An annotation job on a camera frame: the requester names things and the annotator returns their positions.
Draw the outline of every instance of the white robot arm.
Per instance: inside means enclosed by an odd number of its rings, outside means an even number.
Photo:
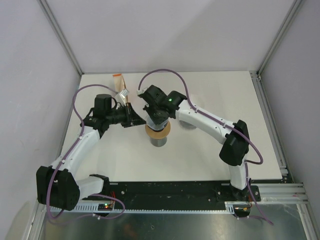
[[[232,126],[234,123],[232,121],[224,120],[200,107],[197,108],[208,115],[211,115],[215,119],[220,119],[225,124]],[[220,144],[224,144],[226,141],[226,136],[230,135],[231,130],[223,127],[222,125],[215,123],[208,117],[201,115],[194,110],[190,109],[190,106],[187,100],[183,100],[179,105],[179,110],[176,111],[176,118],[180,121],[184,121],[188,124],[191,124],[207,134],[211,135],[214,139],[216,139]],[[246,159],[246,155],[243,157],[241,165],[228,165],[230,171],[230,183],[233,187],[243,190],[247,186],[246,182],[246,168],[244,161]]]
[[[128,128],[146,124],[146,121],[133,110],[129,102],[118,108],[117,104],[115,107],[111,105],[112,97],[109,94],[98,94],[94,99],[94,107],[83,119],[82,135],[80,136],[81,131],[79,131],[71,147],[67,148],[49,167],[41,166],[37,170],[36,184],[39,203],[46,204],[49,189],[50,206],[71,211],[79,199],[98,194],[103,190],[105,184],[109,184],[107,177],[97,174],[75,181],[76,172],[86,154],[108,130],[109,125],[121,124],[124,128]]]
[[[249,144],[237,133],[215,123],[210,118],[198,113],[198,111],[219,119],[226,125],[233,125],[234,128],[249,138],[245,122],[239,120],[237,123],[233,123],[199,107],[193,110],[187,101],[187,97],[183,94],[172,91],[167,96],[160,88],[154,85],[138,91],[138,96],[147,102],[143,109],[148,113],[155,125],[161,126],[168,118],[177,118],[201,129],[216,139],[222,144],[219,156],[228,164],[231,185],[238,190],[243,190],[247,186],[244,161],[249,151]]]

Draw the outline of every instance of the white wall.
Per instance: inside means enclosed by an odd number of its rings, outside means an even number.
[[[320,1],[307,0],[262,74],[297,182],[320,224]]]
[[[1,1],[0,33],[0,239],[17,240],[37,197],[36,171],[58,153],[79,76],[36,0]]]
[[[85,73],[257,70],[294,0],[47,0]]]

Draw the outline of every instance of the metal frame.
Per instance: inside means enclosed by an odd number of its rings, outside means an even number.
[[[266,69],[266,66],[270,62],[273,54],[277,50],[278,46],[280,45],[281,41],[284,39],[288,29],[290,28],[291,24],[293,23],[295,17],[297,16],[299,10],[301,9],[305,0],[295,0],[294,3],[291,5],[289,12],[286,14],[281,27],[279,28],[278,32],[275,35],[274,40],[271,43],[266,55],[264,56],[262,63],[260,64],[257,73],[261,76],[262,72]]]
[[[266,128],[269,132],[269,136],[275,152],[276,159],[279,164],[280,171],[283,176],[287,176],[289,171],[287,167],[288,164],[285,157],[284,148],[280,141],[280,136],[276,128],[276,123],[271,111],[271,107],[269,105],[269,101],[267,99],[265,89],[263,88],[261,82],[261,77],[258,77],[258,75],[255,72],[250,72],[250,75],[265,120]]]
[[[75,54],[72,51],[64,33],[62,32],[53,12],[51,11],[51,9],[47,3],[47,1],[46,0],[37,0],[37,2],[39,3],[44,15],[46,16],[49,24],[51,25],[56,37],[58,38],[59,42],[61,43],[66,55],[68,56],[71,63],[73,64],[76,72],[81,77],[84,72],[81,70],[81,67],[75,57]]]

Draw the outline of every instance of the gray cylinder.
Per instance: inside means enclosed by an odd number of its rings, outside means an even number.
[[[150,142],[155,147],[162,147],[163,145],[166,144],[167,137],[162,138],[162,139],[155,139],[155,138],[150,137]]]

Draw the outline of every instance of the purple cable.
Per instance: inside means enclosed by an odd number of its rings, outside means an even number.
[[[118,203],[120,203],[122,205],[122,211],[118,214],[118,215],[115,215],[115,216],[100,216],[100,215],[97,215],[97,214],[94,214],[94,213],[88,213],[88,214],[84,214],[84,215],[81,215],[81,216],[78,216],[76,218],[73,218],[69,221],[65,221],[65,222],[52,222],[50,219],[49,219],[49,222],[54,224],[54,225],[59,225],[59,226],[63,226],[63,225],[68,225],[78,219],[82,219],[82,218],[85,218],[85,217],[97,217],[98,219],[116,219],[118,217],[120,217],[122,214],[124,214],[125,210],[126,210],[126,207],[125,207],[125,204],[120,201],[119,199],[117,198],[114,198],[114,197],[111,197],[111,196],[107,196],[107,195],[101,195],[101,194],[92,194],[90,196],[93,196],[93,197],[102,197],[102,198],[106,198],[106,199],[111,199],[111,200],[114,200],[114,201],[117,201]]]
[[[75,114],[77,115],[77,117],[80,119],[81,121],[81,131],[80,131],[80,134],[79,134],[79,137],[75,140],[75,142],[72,144],[72,146],[69,148],[69,150],[65,153],[65,155],[63,156],[61,162],[59,162],[59,164],[56,166],[55,170],[53,171],[53,174],[51,176],[51,179],[49,181],[49,185],[48,185],[48,190],[46,192],[46,200],[45,200],[45,204],[46,204],[46,211],[47,211],[47,214],[48,214],[48,218],[49,220],[54,220],[54,219],[57,219],[63,212],[64,210],[62,209],[58,215],[56,216],[53,216],[51,211],[50,211],[50,195],[51,195],[51,189],[52,189],[52,186],[53,186],[53,183],[54,183],[54,179],[58,173],[58,170],[59,168],[61,167],[61,165],[63,164],[63,160],[65,160],[67,158],[67,156],[71,153],[71,151],[75,148],[75,146],[77,145],[77,143],[80,141],[80,137],[84,134],[84,131],[85,131],[85,123],[83,121],[83,119],[81,118],[80,114],[78,113],[77,109],[76,109],[76,98],[77,98],[77,95],[78,93],[83,90],[83,89],[86,89],[86,88],[89,88],[89,87],[103,87],[103,88],[106,88],[106,89],[109,89],[110,91],[114,92],[115,94],[117,94],[118,92],[116,92],[115,90],[113,90],[112,88],[108,87],[108,86],[105,86],[105,85],[102,85],[102,84],[90,84],[90,85],[87,85],[87,86],[83,86],[81,88],[79,88],[75,94],[73,95],[73,98],[72,98],[72,108],[75,112]],[[118,201],[119,203],[122,204],[122,206],[124,207],[123,203],[118,200],[118,199],[115,199],[113,198],[113,200],[116,200]]]
[[[150,71],[148,72],[146,75],[143,76],[143,78],[141,79],[140,83],[139,83],[139,86],[138,86],[138,90],[140,90],[141,88],[141,85],[142,85],[142,82],[145,80],[145,78],[147,76],[149,76],[150,74],[153,74],[153,73],[156,73],[156,72],[170,72],[170,73],[173,73],[175,75],[177,75],[182,83],[183,83],[183,86],[184,86],[184,89],[185,89],[185,94],[186,94],[186,100],[187,102],[189,103],[190,107],[194,110],[194,111],[197,111],[197,113],[200,113],[201,115],[203,116],[206,116],[207,118],[215,121],[216,123],[222,125],[222,126],[225,126],[227,129],[230,129],[231,131],[234,131],[236,132],[237,134],[239,134],[241,137],[243,137],[247,142],[248,144],[254,149],[254,151],[257,153],[257,155],[259,156],[259,159],[260,159],[260,162],[256,162],[256,161],[250,161],[250,160],[246,160],[245,161],[245,171],[246,171],[246,185],[247,185],[247,188],[249,190],[249,193],[251,195],[251,198],[252,200],[254,201],[254,204],[256,205],[257,209],[259,210],[259,212],[261,213],[261,215],[264,217],[264,220],[267,221],[269,224],[271,225],[274,225],[266,216],[265,214],[262,212],[262,210],[260,209],[256,199],[255,199],[255,196],[253,195],[252,191],[251,191],[251,188],[250,188],[250,185],[249,185],[249,170],[248,170],[248,165],[247,163],[251,163],[251,164],[256,164],[256,165],[261,165],[264,163],[264,158],[262,157],[261,153],[259,152],[259,150],[257,149],[257,147],[254,145],[254,143],[249,139],[247,138],[242,132],[238,131],[237,129],[233,128],[232,126],[229,126],[227,124],[225,124],[223,121],[220,121],[219,119],[216,119],[215,117],[213,116],[210,116],[209,114],[201,111],[201,110],[197,110],[197,108],[192,104],[191,102],[191,99],[190,99],[190,96],[189,96],[189,91],[188,91],[188,87],[187,87],[187,84],[186,84],[186,81],[183,79],[183,77],[177,73],[176,71],[173,71],[173,70],[170,70],[170,69],[166,69],[166,68],[160,68],[160,69],[156,69],[156,70],[153,70],[153,71]]]
[[[255,204],[256,208],[258,209],[258,211],[259,211],[260,214],[262,215],[263,220],[265,220],[268,224],[270,224],[271,226],[273,226],[274,223],[273,223],[272,221],[270,221],[270,220],[266,217],[266,215],[264,214],[264,212],[261,210],[261,208],[260,208],[260,206],[258,205],[257,200],[255,199],[254,194],[253,194],[253,192],[252,192],[252,190],[251,190],[250,183],[249,183],[249,169],[248,169],[248,164],[247,164],[247,162],[248,162],[248,161],[245,161],[245,163],[244,163],[244,166],[245,166],[245,181],[246,181],[246,186],[247,186],[247,188],[248,188],[248,190],[249,190],[250,196],[251,196],[252,200],[254,201],[254,204]]]

